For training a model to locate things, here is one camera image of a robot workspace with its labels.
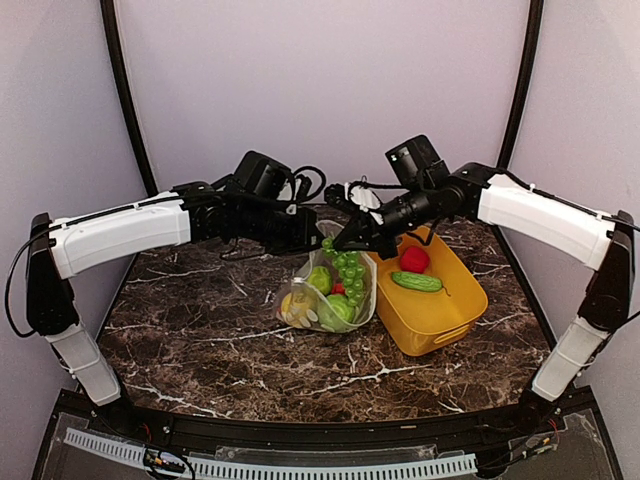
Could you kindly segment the yellow lemon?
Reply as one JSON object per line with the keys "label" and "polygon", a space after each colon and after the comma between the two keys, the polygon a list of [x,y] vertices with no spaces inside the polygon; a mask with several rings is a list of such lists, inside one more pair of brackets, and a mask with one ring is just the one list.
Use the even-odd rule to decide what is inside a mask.
{"label": "yellow lemon", "polygon": [[279,318],[294,328],[310,328],[315,314],[316,302],[303,293],[287,294],[278,309]]}

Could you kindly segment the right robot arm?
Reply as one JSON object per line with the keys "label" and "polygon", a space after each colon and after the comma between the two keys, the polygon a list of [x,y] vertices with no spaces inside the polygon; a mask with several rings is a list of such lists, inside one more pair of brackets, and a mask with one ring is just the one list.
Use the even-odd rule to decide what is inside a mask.
{"label": "right robot arm", "polygon": [[505,169],[471,162],[451,171],[424,135],[385,156],[402,195],[382,203],[374,193],[376,185],[365,180],[325,189],[325,201],[350,217],[335,249],[393,258],[400,235],[432,220],[463,217],[519,232],[592,270],[575,319],[533,376],[530,396],[511,410],[510,424],[517,432],[534,432],[549,416],[548,403],[634,317],[630,304],[638,228],[633,218],[624,211],[609,214],[572,203]]}

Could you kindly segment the red tomato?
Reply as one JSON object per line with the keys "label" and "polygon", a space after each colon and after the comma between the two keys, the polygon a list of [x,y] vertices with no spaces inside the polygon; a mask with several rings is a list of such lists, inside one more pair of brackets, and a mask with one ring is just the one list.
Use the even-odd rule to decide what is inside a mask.
{"label": "red tomato", "polygon": [[334,284],[331,290],[332,294],[345,294],[345,289],[341,283]]}

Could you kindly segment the green bitter cucumber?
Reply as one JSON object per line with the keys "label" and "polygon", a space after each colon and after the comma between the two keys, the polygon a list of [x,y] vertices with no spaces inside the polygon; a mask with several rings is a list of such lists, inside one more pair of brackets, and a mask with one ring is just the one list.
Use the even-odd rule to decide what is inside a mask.
{"label": "green bitter cucumber", "polygon": [[391,279],[402,288],[425,293],[435,293],[443,289],[443,283],[439,278],[424,274],[397,271],[391,274]]}

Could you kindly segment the red apple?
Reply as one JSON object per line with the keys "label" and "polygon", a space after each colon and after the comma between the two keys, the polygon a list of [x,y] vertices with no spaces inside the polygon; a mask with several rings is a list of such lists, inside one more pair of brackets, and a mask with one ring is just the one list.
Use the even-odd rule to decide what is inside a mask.
{"label": "red apple", "polygon": [[417,246],[408,247],[400,256],[399,265],[402,271],[423,274],[430,266],[429,254]]}

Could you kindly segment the green apple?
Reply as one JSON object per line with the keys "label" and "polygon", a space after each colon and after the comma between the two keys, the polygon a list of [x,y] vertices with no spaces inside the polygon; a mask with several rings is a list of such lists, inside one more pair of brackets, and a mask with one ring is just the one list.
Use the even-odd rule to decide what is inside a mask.
{"label": "green apple", "polygon": [[331,294],[318,304],[316,309],[319,327],[330,333],[346,333],[355,329],[355,308],[347,298],[340,294]]}

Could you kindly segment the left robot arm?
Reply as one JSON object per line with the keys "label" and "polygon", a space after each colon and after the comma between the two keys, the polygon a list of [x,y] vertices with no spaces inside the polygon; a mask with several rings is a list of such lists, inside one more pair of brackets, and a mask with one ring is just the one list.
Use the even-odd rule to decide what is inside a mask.
{"label": "left robot arm", "polygon": [[28,240],[14,258],[26,261],[26,321],[19,338],[46,339],[79,382],[101,417],[120,436],[141,427],[140,412],[84,326],[75,306],[70,278],[103,263],[167,246],[219,239],[248,239],[277,256],[307,253],[323,238],[316,213],[306,202],[320,194],[311,187],[313,167],[297,169],[256,151],[236,170],[207,183],[183,183],[138,202],[53,220],[33,218]]}

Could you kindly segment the green pear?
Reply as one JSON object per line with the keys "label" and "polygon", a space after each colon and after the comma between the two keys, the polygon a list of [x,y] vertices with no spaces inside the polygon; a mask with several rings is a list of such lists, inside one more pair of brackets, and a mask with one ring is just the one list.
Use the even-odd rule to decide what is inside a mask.
{"label": "green pear", "polygon": [[311,270],[307,283],[315,287],[322,295],[327,296],[333,287],[333,278],[327,267],[316,266]]}

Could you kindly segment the green grape bunch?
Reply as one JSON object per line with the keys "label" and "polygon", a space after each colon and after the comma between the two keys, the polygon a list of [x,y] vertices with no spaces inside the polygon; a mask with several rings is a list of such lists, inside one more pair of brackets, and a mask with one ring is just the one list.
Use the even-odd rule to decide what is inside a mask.
{"label": "green grape bunch", "polygon": [[359,306],[364,299],[364,273],[361,255],[356,251],[337,251],[331,237],[322,241],[322,252],[331,260],[333,268],[344,289],[344,295],[351,306]]}

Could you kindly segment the polka dot zip bag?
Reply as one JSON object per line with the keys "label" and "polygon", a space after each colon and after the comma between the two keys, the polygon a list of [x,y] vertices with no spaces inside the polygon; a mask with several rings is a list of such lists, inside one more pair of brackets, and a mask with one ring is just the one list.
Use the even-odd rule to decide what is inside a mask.
{"label": "polka dot zip bag", "polygon": [[340,224],[322,220],[318,228],[325,236],[321,248],[281,287],[272,312],[293,328],[348,333],[374,315],[377,266],[364,252],[333,248]]}

